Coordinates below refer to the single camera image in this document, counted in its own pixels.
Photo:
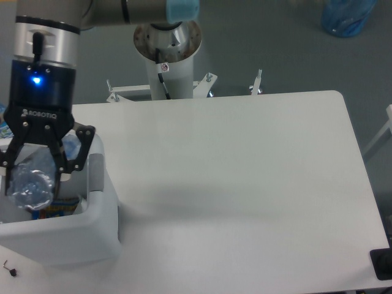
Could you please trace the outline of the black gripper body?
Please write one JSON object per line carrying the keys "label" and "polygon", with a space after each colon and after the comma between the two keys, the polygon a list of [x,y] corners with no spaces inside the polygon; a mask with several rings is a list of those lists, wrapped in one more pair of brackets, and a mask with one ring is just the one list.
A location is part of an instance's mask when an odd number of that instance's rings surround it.
{"label": "black gripper body", "polygon": [[10,99],[4,118],[13,132],[13,147],[26,143],[59,146],[74,126],[76,70],[45,61],[45,41],[43,33],[34,32],[32,59],[12,61]]}

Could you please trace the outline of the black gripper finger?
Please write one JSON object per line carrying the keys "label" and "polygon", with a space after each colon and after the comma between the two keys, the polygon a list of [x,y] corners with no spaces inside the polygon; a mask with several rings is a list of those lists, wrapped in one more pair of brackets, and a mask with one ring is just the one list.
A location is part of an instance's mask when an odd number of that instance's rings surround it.
{"label": "black gripper finger", "polygon": [[15,161],[24,146],[27,138],[27,134],[15,135],[5,152],[1,151],[1,168],[5,170],[5,180],[6,180],[6,192],[10,187],[10,179],[12,175],[12,170],[15,166]]}
{"label": "black gripper finger", "polygon": [[47,146],[56,167],[54,199],[57,199],[59,195],[63,176],[65,176],[67,181],[72,172],[81,171],[85,166],[96,133],[94,126],[86,126],[79,123],[76,123],[76,126],[75,133],[81,145],[76,158],[68,159],[62,143],[64,136],[60,137],[53,126],[47,125]]}

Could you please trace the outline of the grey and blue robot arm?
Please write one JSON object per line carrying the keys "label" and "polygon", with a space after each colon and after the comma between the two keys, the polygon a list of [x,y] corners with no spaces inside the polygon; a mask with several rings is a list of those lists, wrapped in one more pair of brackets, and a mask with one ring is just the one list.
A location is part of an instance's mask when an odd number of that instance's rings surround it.
{"label": "grey and blue robot arm", "polygon": [[24,145],[50,151],[55,166],[43,196],[55,198],[65,176],[83,169],[96,130],[75,122],[72,99],[80,33],[91,26],[154,24],[175,27],[197,18],[198,1],[18,1],[9,104],[13,133],[1,153],[10,184]]}

